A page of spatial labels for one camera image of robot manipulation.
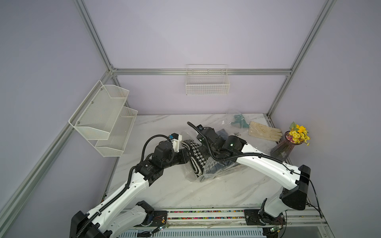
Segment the clear plastic vacuum bag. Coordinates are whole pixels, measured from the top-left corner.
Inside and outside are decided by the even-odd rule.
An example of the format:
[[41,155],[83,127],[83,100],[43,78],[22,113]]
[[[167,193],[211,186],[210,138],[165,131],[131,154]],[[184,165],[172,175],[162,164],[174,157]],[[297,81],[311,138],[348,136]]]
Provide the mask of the clear plastic vacuum bag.
[[196,131],[193,129],[185,130],[182,136],[182,143],[192,150],[189,162],[181,166],[187,180],[205,182],[243,169],[242,165],[234,161],[213,160],[207,149],[201,149],[201,142],[196,138]]

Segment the black white houndstooth scarf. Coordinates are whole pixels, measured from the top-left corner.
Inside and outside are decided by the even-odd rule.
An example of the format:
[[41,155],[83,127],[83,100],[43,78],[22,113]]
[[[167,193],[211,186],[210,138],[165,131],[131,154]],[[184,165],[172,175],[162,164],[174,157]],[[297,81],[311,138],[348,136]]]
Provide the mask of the black white houndstooth scarf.
[[191,151],[190,165],[195,175],[197,177],[203,175],[207,160],[199,150],[200,145],[190,139],[183,140],[181,144],[184,148],[187,148]]

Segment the navy grey plaid scarf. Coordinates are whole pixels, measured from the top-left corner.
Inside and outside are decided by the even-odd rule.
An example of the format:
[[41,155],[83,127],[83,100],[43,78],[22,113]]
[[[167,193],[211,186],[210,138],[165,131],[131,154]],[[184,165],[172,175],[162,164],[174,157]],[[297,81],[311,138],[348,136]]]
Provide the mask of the navy grey plaid scarf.
[[199,148],[205,159],[207,160],[206,166],[203,171],[203,175],[201,176],[200,181],[214,179],[216,176],[225,174],[233,167],[236,166],[236,163],[233,161],[228,162],[216,162],[213,159],[209,159],[210,155],[208,153],[207,148],[202,149]]

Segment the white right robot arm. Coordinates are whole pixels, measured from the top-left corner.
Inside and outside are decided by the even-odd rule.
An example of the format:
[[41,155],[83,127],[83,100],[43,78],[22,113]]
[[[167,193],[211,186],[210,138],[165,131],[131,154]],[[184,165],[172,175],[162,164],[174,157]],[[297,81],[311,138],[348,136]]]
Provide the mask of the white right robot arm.
[[256,222],[270,224],[288,209],[304,210],[307,205],[308,190],[314,187],[310,179],[311,169],[287,164],[248,144],[245,140],[231,135],[227,139],[219,136],[213,128],[187,123],[197,132],[202,147],[216,162],[235,162],[255,169],[278,182],[282,188],[271,198],[265,198],[258,211]]

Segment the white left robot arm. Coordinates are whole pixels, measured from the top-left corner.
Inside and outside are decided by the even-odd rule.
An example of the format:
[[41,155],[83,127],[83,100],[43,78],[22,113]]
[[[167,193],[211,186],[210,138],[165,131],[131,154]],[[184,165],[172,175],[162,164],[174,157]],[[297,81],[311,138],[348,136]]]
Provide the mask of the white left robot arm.
[[165,136],[153,153],[143,156],[130,169],[128,180],[112,195],[87,213],[77,212],[71,219],[71,238],[117,238],[137,225],[150,225],[154,208],[145,201],[138,202],[131,210],[123,213],[126,206],[141,192],[158,180],[166,168],[185,164],[191,150],[182,144],[182,136]]

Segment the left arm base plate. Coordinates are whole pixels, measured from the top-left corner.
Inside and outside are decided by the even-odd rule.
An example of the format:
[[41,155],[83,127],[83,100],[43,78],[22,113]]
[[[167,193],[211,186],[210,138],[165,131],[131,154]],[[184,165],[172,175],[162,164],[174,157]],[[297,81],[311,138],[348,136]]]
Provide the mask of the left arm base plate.
[[147,215],[145,220],[142,223],[144,227],[158,227],[163,224],[163,221],[166,221],[168,217],[168,211],[164,210],[155,210],[153,213]]

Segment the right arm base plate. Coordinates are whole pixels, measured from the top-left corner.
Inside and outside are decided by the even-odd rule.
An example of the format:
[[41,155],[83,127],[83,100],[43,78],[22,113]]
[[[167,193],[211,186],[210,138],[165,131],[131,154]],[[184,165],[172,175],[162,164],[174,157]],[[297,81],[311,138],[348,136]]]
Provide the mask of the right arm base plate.
[[284,220],[284,216],[281,213],[277,217],[272,217],[265,212],[261,212],[259,209],[245,209],[244,217],[247,225],[285,225],[286,221]]

